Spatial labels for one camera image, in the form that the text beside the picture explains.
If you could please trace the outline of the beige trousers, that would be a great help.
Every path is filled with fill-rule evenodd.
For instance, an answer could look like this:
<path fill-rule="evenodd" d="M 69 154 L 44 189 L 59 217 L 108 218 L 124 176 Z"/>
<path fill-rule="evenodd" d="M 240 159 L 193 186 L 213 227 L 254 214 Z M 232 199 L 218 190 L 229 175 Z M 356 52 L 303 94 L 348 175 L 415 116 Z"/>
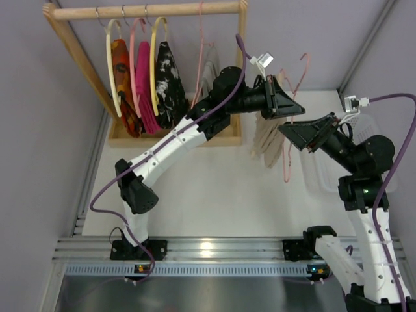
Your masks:
<path fill-rule="evenodd" d="M 263 158 L 267 168 L 273 168 L 283 151 L 284 136 L 278 127 L 283 125 L 287 118 L 266 120 L 260 112 L 255 115 L 255 134 L 250 151 L 251 158 Z"/>

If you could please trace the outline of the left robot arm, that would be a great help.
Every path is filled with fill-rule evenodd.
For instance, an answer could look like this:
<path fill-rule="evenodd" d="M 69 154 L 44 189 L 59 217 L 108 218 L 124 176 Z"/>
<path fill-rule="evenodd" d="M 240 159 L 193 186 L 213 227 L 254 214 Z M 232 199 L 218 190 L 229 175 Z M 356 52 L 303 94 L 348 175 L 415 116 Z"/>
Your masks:
<path fill-rule="evenodd" d="M 224 68 L 213 82 L 209 95 L 199 101 L 176 127 L 139 157 L 115 164 L 126 225 L 118 244 L 133 259 L 144 253 L 139 244 L 148 239 L 148 213 L 159 201 L 152 190 L 154 182 L 190 150 L 210 141 L 230 125 L 231 115 L 260 112 L 266 120 L 305 113 L 303 106 L 283 91 L 269 75 L 250 88 L 241 68 Z"/>

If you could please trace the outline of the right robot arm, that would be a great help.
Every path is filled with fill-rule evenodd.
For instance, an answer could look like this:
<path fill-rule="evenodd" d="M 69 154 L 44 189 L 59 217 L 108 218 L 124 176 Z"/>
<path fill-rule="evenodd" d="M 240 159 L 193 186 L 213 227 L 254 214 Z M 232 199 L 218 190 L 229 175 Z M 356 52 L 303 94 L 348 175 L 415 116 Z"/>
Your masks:
<path fill-rule="evenodd" d="M 317 120 L 287 122 L 279 131 L 299 150 L 320 149 L 348 172 L 339 178 L 338 192 L 356 234 L 361 263 L 341 246 L 331 226 L 304 232 L 305 242 L 341 285 L 347 310 L 414 311 L 415 299 L 400 273 L 389 230 L 388 182 L 383 174 L 394 165 L 391 140 L 372 135 L 355 144 L 332 112 Z"/>

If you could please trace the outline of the grey trousers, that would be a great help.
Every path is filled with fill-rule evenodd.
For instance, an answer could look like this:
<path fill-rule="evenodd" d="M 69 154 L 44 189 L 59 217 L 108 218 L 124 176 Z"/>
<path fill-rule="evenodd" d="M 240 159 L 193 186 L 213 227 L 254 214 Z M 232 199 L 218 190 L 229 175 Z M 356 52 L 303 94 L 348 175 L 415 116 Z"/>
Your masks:
<path fill-rule="evenodd" d="M 209 95 L 209 92 L 213 89 L 213 82 L 219 76 L 220 73 L 220 59 L 218 51 L 215 46 L 209 48 L 205 63 L 202 67 L 202 73 L 199 81 L 199 87 L 197 89 L 197 99 L 203 99 Z"/>

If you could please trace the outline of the black white patterned trousers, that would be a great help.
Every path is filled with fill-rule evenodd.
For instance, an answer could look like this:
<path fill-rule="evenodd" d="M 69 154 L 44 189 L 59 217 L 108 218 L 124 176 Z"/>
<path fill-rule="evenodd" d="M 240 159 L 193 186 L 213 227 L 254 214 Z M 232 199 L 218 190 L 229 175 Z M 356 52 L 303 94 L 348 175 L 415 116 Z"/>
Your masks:
<path fill-rule="evenodd" d="M 159 115 L 157 123 L 162 129 L 172 129 L 186 115 L 190 103 L 167 41 L 159 45 L 155 70 L 155 91 Z"/>

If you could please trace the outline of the yellow plastic hanger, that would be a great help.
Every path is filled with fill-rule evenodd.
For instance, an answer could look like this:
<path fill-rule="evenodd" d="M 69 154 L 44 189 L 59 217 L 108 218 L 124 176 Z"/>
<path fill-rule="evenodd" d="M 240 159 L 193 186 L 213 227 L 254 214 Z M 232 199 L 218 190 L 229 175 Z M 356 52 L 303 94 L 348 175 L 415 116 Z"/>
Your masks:
<path fill-rule="evenodd" d="M 151 91 L 151 103 L 153 107 L 153 113 L 155 116 L 159 115 L 158 110 L 158 97 L 156 93 L 156 85 L 155 85 L 155 49 L 156 49 L 156 39 L 157 39 L 157 32 L 159 28 L 159 24 L 162 23 L 162 27 L 164 29 L 164 40 L 167 40 L 168 34 L 168 26 L 167 20 L 164 16 L 160 16 L 155 20 L 154 25 L 151 27 L 151 40 L 150 40 L 150 62 L 149 62 L 149 72 L 150 72 L 150 91 Z"/>

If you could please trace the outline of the magenta trousers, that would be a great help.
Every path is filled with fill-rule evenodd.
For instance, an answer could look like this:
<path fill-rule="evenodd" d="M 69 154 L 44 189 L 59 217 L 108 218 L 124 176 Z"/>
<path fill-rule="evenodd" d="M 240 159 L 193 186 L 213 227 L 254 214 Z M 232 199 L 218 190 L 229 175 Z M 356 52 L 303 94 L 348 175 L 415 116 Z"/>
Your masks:
<path fill-rule="evenodd" d="M 140 118 L 144 124 L 147 134 L 155 135 L 161 128 L 157 123 L 150 90 L 150 44 L 142 41 L 138 48 L 136 71 L 135 71 L 135 90 L 138 99 Z"/>

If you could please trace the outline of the pink plastic hanger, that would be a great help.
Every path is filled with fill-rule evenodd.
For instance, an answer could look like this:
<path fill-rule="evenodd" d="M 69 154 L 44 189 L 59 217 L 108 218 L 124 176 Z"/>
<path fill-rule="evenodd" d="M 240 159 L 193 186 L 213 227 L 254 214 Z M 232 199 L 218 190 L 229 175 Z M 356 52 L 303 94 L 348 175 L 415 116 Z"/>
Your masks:
<path fill-rule="evenodd" d="M 141 112 L 139 107 L 140 96 L 137 95 L 136 81 L 135 81 L 135 31 L 137 25 L 140 24 L 142 32 L 146 32 L 146 22 L 142 18 L 136 18 L 130 28 L 129 37 L 129 64 L 130 64 L 130 78 L 131 78 L 131 91 L 133 97 L 133 104 L 136 111 L 136 115 L 141 118 Z"/>

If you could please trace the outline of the cream plastic hanger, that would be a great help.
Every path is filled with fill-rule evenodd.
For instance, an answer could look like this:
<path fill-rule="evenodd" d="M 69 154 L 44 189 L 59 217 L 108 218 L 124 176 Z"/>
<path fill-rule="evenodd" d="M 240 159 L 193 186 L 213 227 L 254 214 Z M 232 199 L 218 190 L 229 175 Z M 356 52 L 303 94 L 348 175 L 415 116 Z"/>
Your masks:
<path fill-rule="evenodd" d="M 114 79 L 114 70 L 112 66 L 112 50 L 111 50 L 111 34 L 112 28 L 116 26 L 118 31 L 118 38 L 122 39 L 122 32 L 121 32 L 121 25 L 118 19 L 111 19 L 108 25 L 105 27 L 105 48 L 106 48 L 106 60 L 107 60 L 107 69 L 109 75 L 109 82 L 110 82 L 110 90 L 112 94 L 112 100 L 114 103 L 114 108 L 116 110 L 117 117 L 122 117 L 122 112 L 120 109 L 120 97 L 116 90 L 116 83 Z"/>

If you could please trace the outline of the orange camouflage trousers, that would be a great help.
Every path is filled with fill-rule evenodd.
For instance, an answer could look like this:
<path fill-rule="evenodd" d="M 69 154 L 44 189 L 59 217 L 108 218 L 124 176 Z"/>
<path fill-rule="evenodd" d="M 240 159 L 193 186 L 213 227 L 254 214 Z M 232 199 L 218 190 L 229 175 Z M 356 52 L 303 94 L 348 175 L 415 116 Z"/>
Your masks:
<path fill-rule="evenodd" d="M 121 121 L 131 137 L 140 138 L 145 130 L 142 119 L 137 115 L 133 101 L 129 52 L 123 39 L 111 42 L 110 46 L 116 97 L 120 100 Z"/>

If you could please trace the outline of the white plastic basket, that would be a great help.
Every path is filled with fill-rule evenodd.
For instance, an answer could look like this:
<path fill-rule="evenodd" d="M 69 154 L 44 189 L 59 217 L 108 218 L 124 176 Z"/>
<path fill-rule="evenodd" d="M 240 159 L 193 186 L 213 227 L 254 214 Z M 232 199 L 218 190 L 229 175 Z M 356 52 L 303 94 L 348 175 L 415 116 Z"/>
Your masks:
<path fill-rule="evenodd" d="M 359 144 L 372 135 L 380 135 L 374 118 L 368 114 L 353 117 L 348 123 L 352 127 L 353 142 Z M 324 153 L 321 149 L 309 153 L 300 152 L 300 161 L 307 190 L 319 194 L 338 194 L 339 178 L 351 173 Z"/>

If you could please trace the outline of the wooden clothes rack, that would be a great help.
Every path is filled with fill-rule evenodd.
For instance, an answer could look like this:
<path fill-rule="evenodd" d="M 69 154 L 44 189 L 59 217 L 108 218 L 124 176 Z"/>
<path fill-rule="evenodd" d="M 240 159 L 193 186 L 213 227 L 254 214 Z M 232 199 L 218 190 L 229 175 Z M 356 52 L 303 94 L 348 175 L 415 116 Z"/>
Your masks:
<path fill-rule="evenodd" d="M 60 41 L 66 48 L 71 58 L 80 69 L 89 85 L 98 96 L 101 104 L 112 118 L 112 125 L 109 132 L 109 145 L 112 148 L 144 148 L 157 143 L 161 135 L 143 138 L 131 138 L 123 128 L 122 122 L 117 116 L 114 104 L 111 103 L 109 91 L 104 85 L 103 80 L 97 73 L 88 55 L 76 37 L 70 21 L 73 20 L 107 20 L 112 18 L 144 18 L 159 16 L 197 16 L 236 14 L 239 17 L 238 33 L 244 38 L 246 32 L 246 13 L 248 8 L 247 1 L 209 1 L 199 5 L 193 3 L 174 3 L 156 5 L 127 5 L 104 6 L 90 8 L 59 8 L 55 2 L 43 4 L 42 13 L 50 24 Z"/>

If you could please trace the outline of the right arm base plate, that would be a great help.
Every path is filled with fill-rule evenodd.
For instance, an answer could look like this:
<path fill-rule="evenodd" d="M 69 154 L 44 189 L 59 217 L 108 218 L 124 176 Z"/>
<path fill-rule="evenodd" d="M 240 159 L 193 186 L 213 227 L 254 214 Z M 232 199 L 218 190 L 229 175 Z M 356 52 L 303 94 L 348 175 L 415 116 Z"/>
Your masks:
<path fill-rule="evenodd" d="M 297 262 L 297 261 L 310 261 L 310 260 L 322 260 L 312 245 L 303 239 L 285 239 L 282 241 L 283 255 L 285 260 Z"/>

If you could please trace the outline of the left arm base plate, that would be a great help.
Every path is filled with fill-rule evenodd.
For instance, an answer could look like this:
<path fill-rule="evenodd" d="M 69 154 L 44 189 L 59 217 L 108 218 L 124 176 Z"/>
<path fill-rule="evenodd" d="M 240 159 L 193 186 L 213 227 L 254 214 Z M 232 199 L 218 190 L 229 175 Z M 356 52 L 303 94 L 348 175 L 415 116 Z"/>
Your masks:
<path fill-rule="evenodd" d="M 156 261 L 162 261 L 168 249 L 166 240 L 146 240 L 144 247 Z M 110 250 L 110 259 L 113 261 L 149 261 L 150 256 L 139 246 L 133 247 L 127 241 L 114 240 Z"/>

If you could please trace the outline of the aluminium mounting rail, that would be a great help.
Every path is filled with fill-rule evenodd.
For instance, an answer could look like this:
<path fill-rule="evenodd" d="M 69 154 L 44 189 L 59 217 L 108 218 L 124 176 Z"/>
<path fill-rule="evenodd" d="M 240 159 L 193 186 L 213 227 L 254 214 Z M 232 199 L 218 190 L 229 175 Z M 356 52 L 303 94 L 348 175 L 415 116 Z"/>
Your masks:
<path fill-rule="evenodd" d="M 52 260 L 64 267 L 69 276 L 151 277 L 284 277 L 319 280 L 329 275 L 323 260 L 287 261 L 282 241 L 297 237 L 197 238 L 157 237 L 166 240 L 167 254 L 162 261 L 113 261 L 112 242 L 119 234 L 108 237 L 81 235 L 83 221 L 75 236 L 59 239 Z"/>

